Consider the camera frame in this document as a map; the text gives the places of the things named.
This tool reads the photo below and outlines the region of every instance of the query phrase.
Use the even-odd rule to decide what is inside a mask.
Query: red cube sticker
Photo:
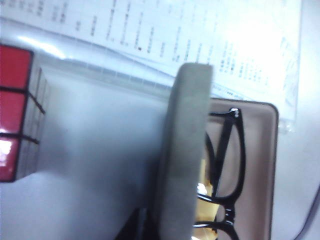
[[[11,181],[15,176],[19,139],[0,137],[0,181]]]
[[[0,45],[0,85],[25,89],[31,60],[32,54],[29,51]]]
[[[0,91],[0,132],[19,133],[25,106],[25,95]]]

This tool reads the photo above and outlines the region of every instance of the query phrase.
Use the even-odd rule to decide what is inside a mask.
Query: white desk surface
[[[319,1],[304,1],[296,130],[278,137],[273,240],[293,240],[320,183],[319,11]],[[1,239],[112,239],[153,192],[146,180],[157,167],[167,103],[99,82],[48,79],[39,172],[0,185]],[[320,211],[305,240],[320,238],[319,225]]]

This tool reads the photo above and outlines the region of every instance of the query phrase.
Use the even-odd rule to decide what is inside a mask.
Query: eyeglasses
[[[202,163],[202,180],[198,184],[197,218],[193,240],[239,240],[234,228],[235,203],[241,195],[246,170],[245,134],[239,108],[228,112],[210,112],[210,122],[222,125],[216,154],[213,136],[206,134],[206,160]],[[218,208],[224,208],[217,221]]]

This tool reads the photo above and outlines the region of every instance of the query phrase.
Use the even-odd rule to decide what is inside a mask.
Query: rubik's cube
[[[0,45],[0,182],[36,171],[48,96],[37,56]]]

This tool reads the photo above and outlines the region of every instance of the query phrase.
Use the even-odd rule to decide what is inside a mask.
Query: paper document
[[[1,0],[1,17],[123,53],[175,76],[214,65],[212,93],[294,119],[301,0]]]

